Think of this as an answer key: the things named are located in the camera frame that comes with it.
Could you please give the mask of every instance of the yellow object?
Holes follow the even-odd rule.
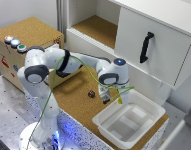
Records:
[[[123,104],[121,97],[119,97],[118,102],[119,102],[119,104]]]

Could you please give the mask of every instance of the blue sticker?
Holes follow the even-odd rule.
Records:
[[[18,71],[18,67],[16,65],[13,66],[15,71]]]

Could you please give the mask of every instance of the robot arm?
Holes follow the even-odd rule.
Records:
[[[99,82],[107,86],[117,88],[128,87],[128,66],[123,59],[115,59],[112,63],[109,59],[98,58],[80,53],[70,53],[67,50],[49,48],[46,52],[40,47],[31,47],[28,50],[25,60],[25,78],[31,83],[40,83],[49,73],[49,69],[54,69],[62,56],[65,56],[58,65],[57,75],[62,73],[74,73],[80,68],[82,63],[70,56],[75,56],[82,60],[87,66],[93,67],[98,75]],[[104,104],[109,101],[109,89],[101,85],[98,86],[100,97]],[[121,95],[123,104],[128,103],[128,92]]]

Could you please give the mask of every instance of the cork surface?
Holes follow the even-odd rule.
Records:
[[[113,49],[115,48],[118,26],[113,23],[93,16],[72,27]]]
[[[5,36],[12,35],[19,39],[27,48],[41,46],[49,41],[63,36],[63,34],[35,17],[31,17],[0,29],[0,40],[4,42]]]
[[[95,70],[92,68],[90,70],[96,76]],[[93,90],[96,93],[95,98],[88,97],[88,92],[90,90]],[[66,80],[61,85],[57,86],[53,92],[60,108],[74,117],[115,150],[120,150],[104,138],[100,134],[98,127],[92,122],[92,118],[111,102],[107,105],[103,104],[102,99],[98,95],[98,84],[93,80],[85,67],[82,67],[80,72],[71,77],[70,80]],[[114,96],[117,94],[117,90],[110,90],[110,94],[111,96]],[[167,119],[168,115],[164,115],[131,150],[140,150]]]

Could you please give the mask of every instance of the cabinet door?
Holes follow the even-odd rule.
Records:
[[[154,37],[149,40],[148,60],[140,63],[148,32],[153,33]],[[131,65],[174,86],[190,45],[190,36],[121,8],[115,54]]]

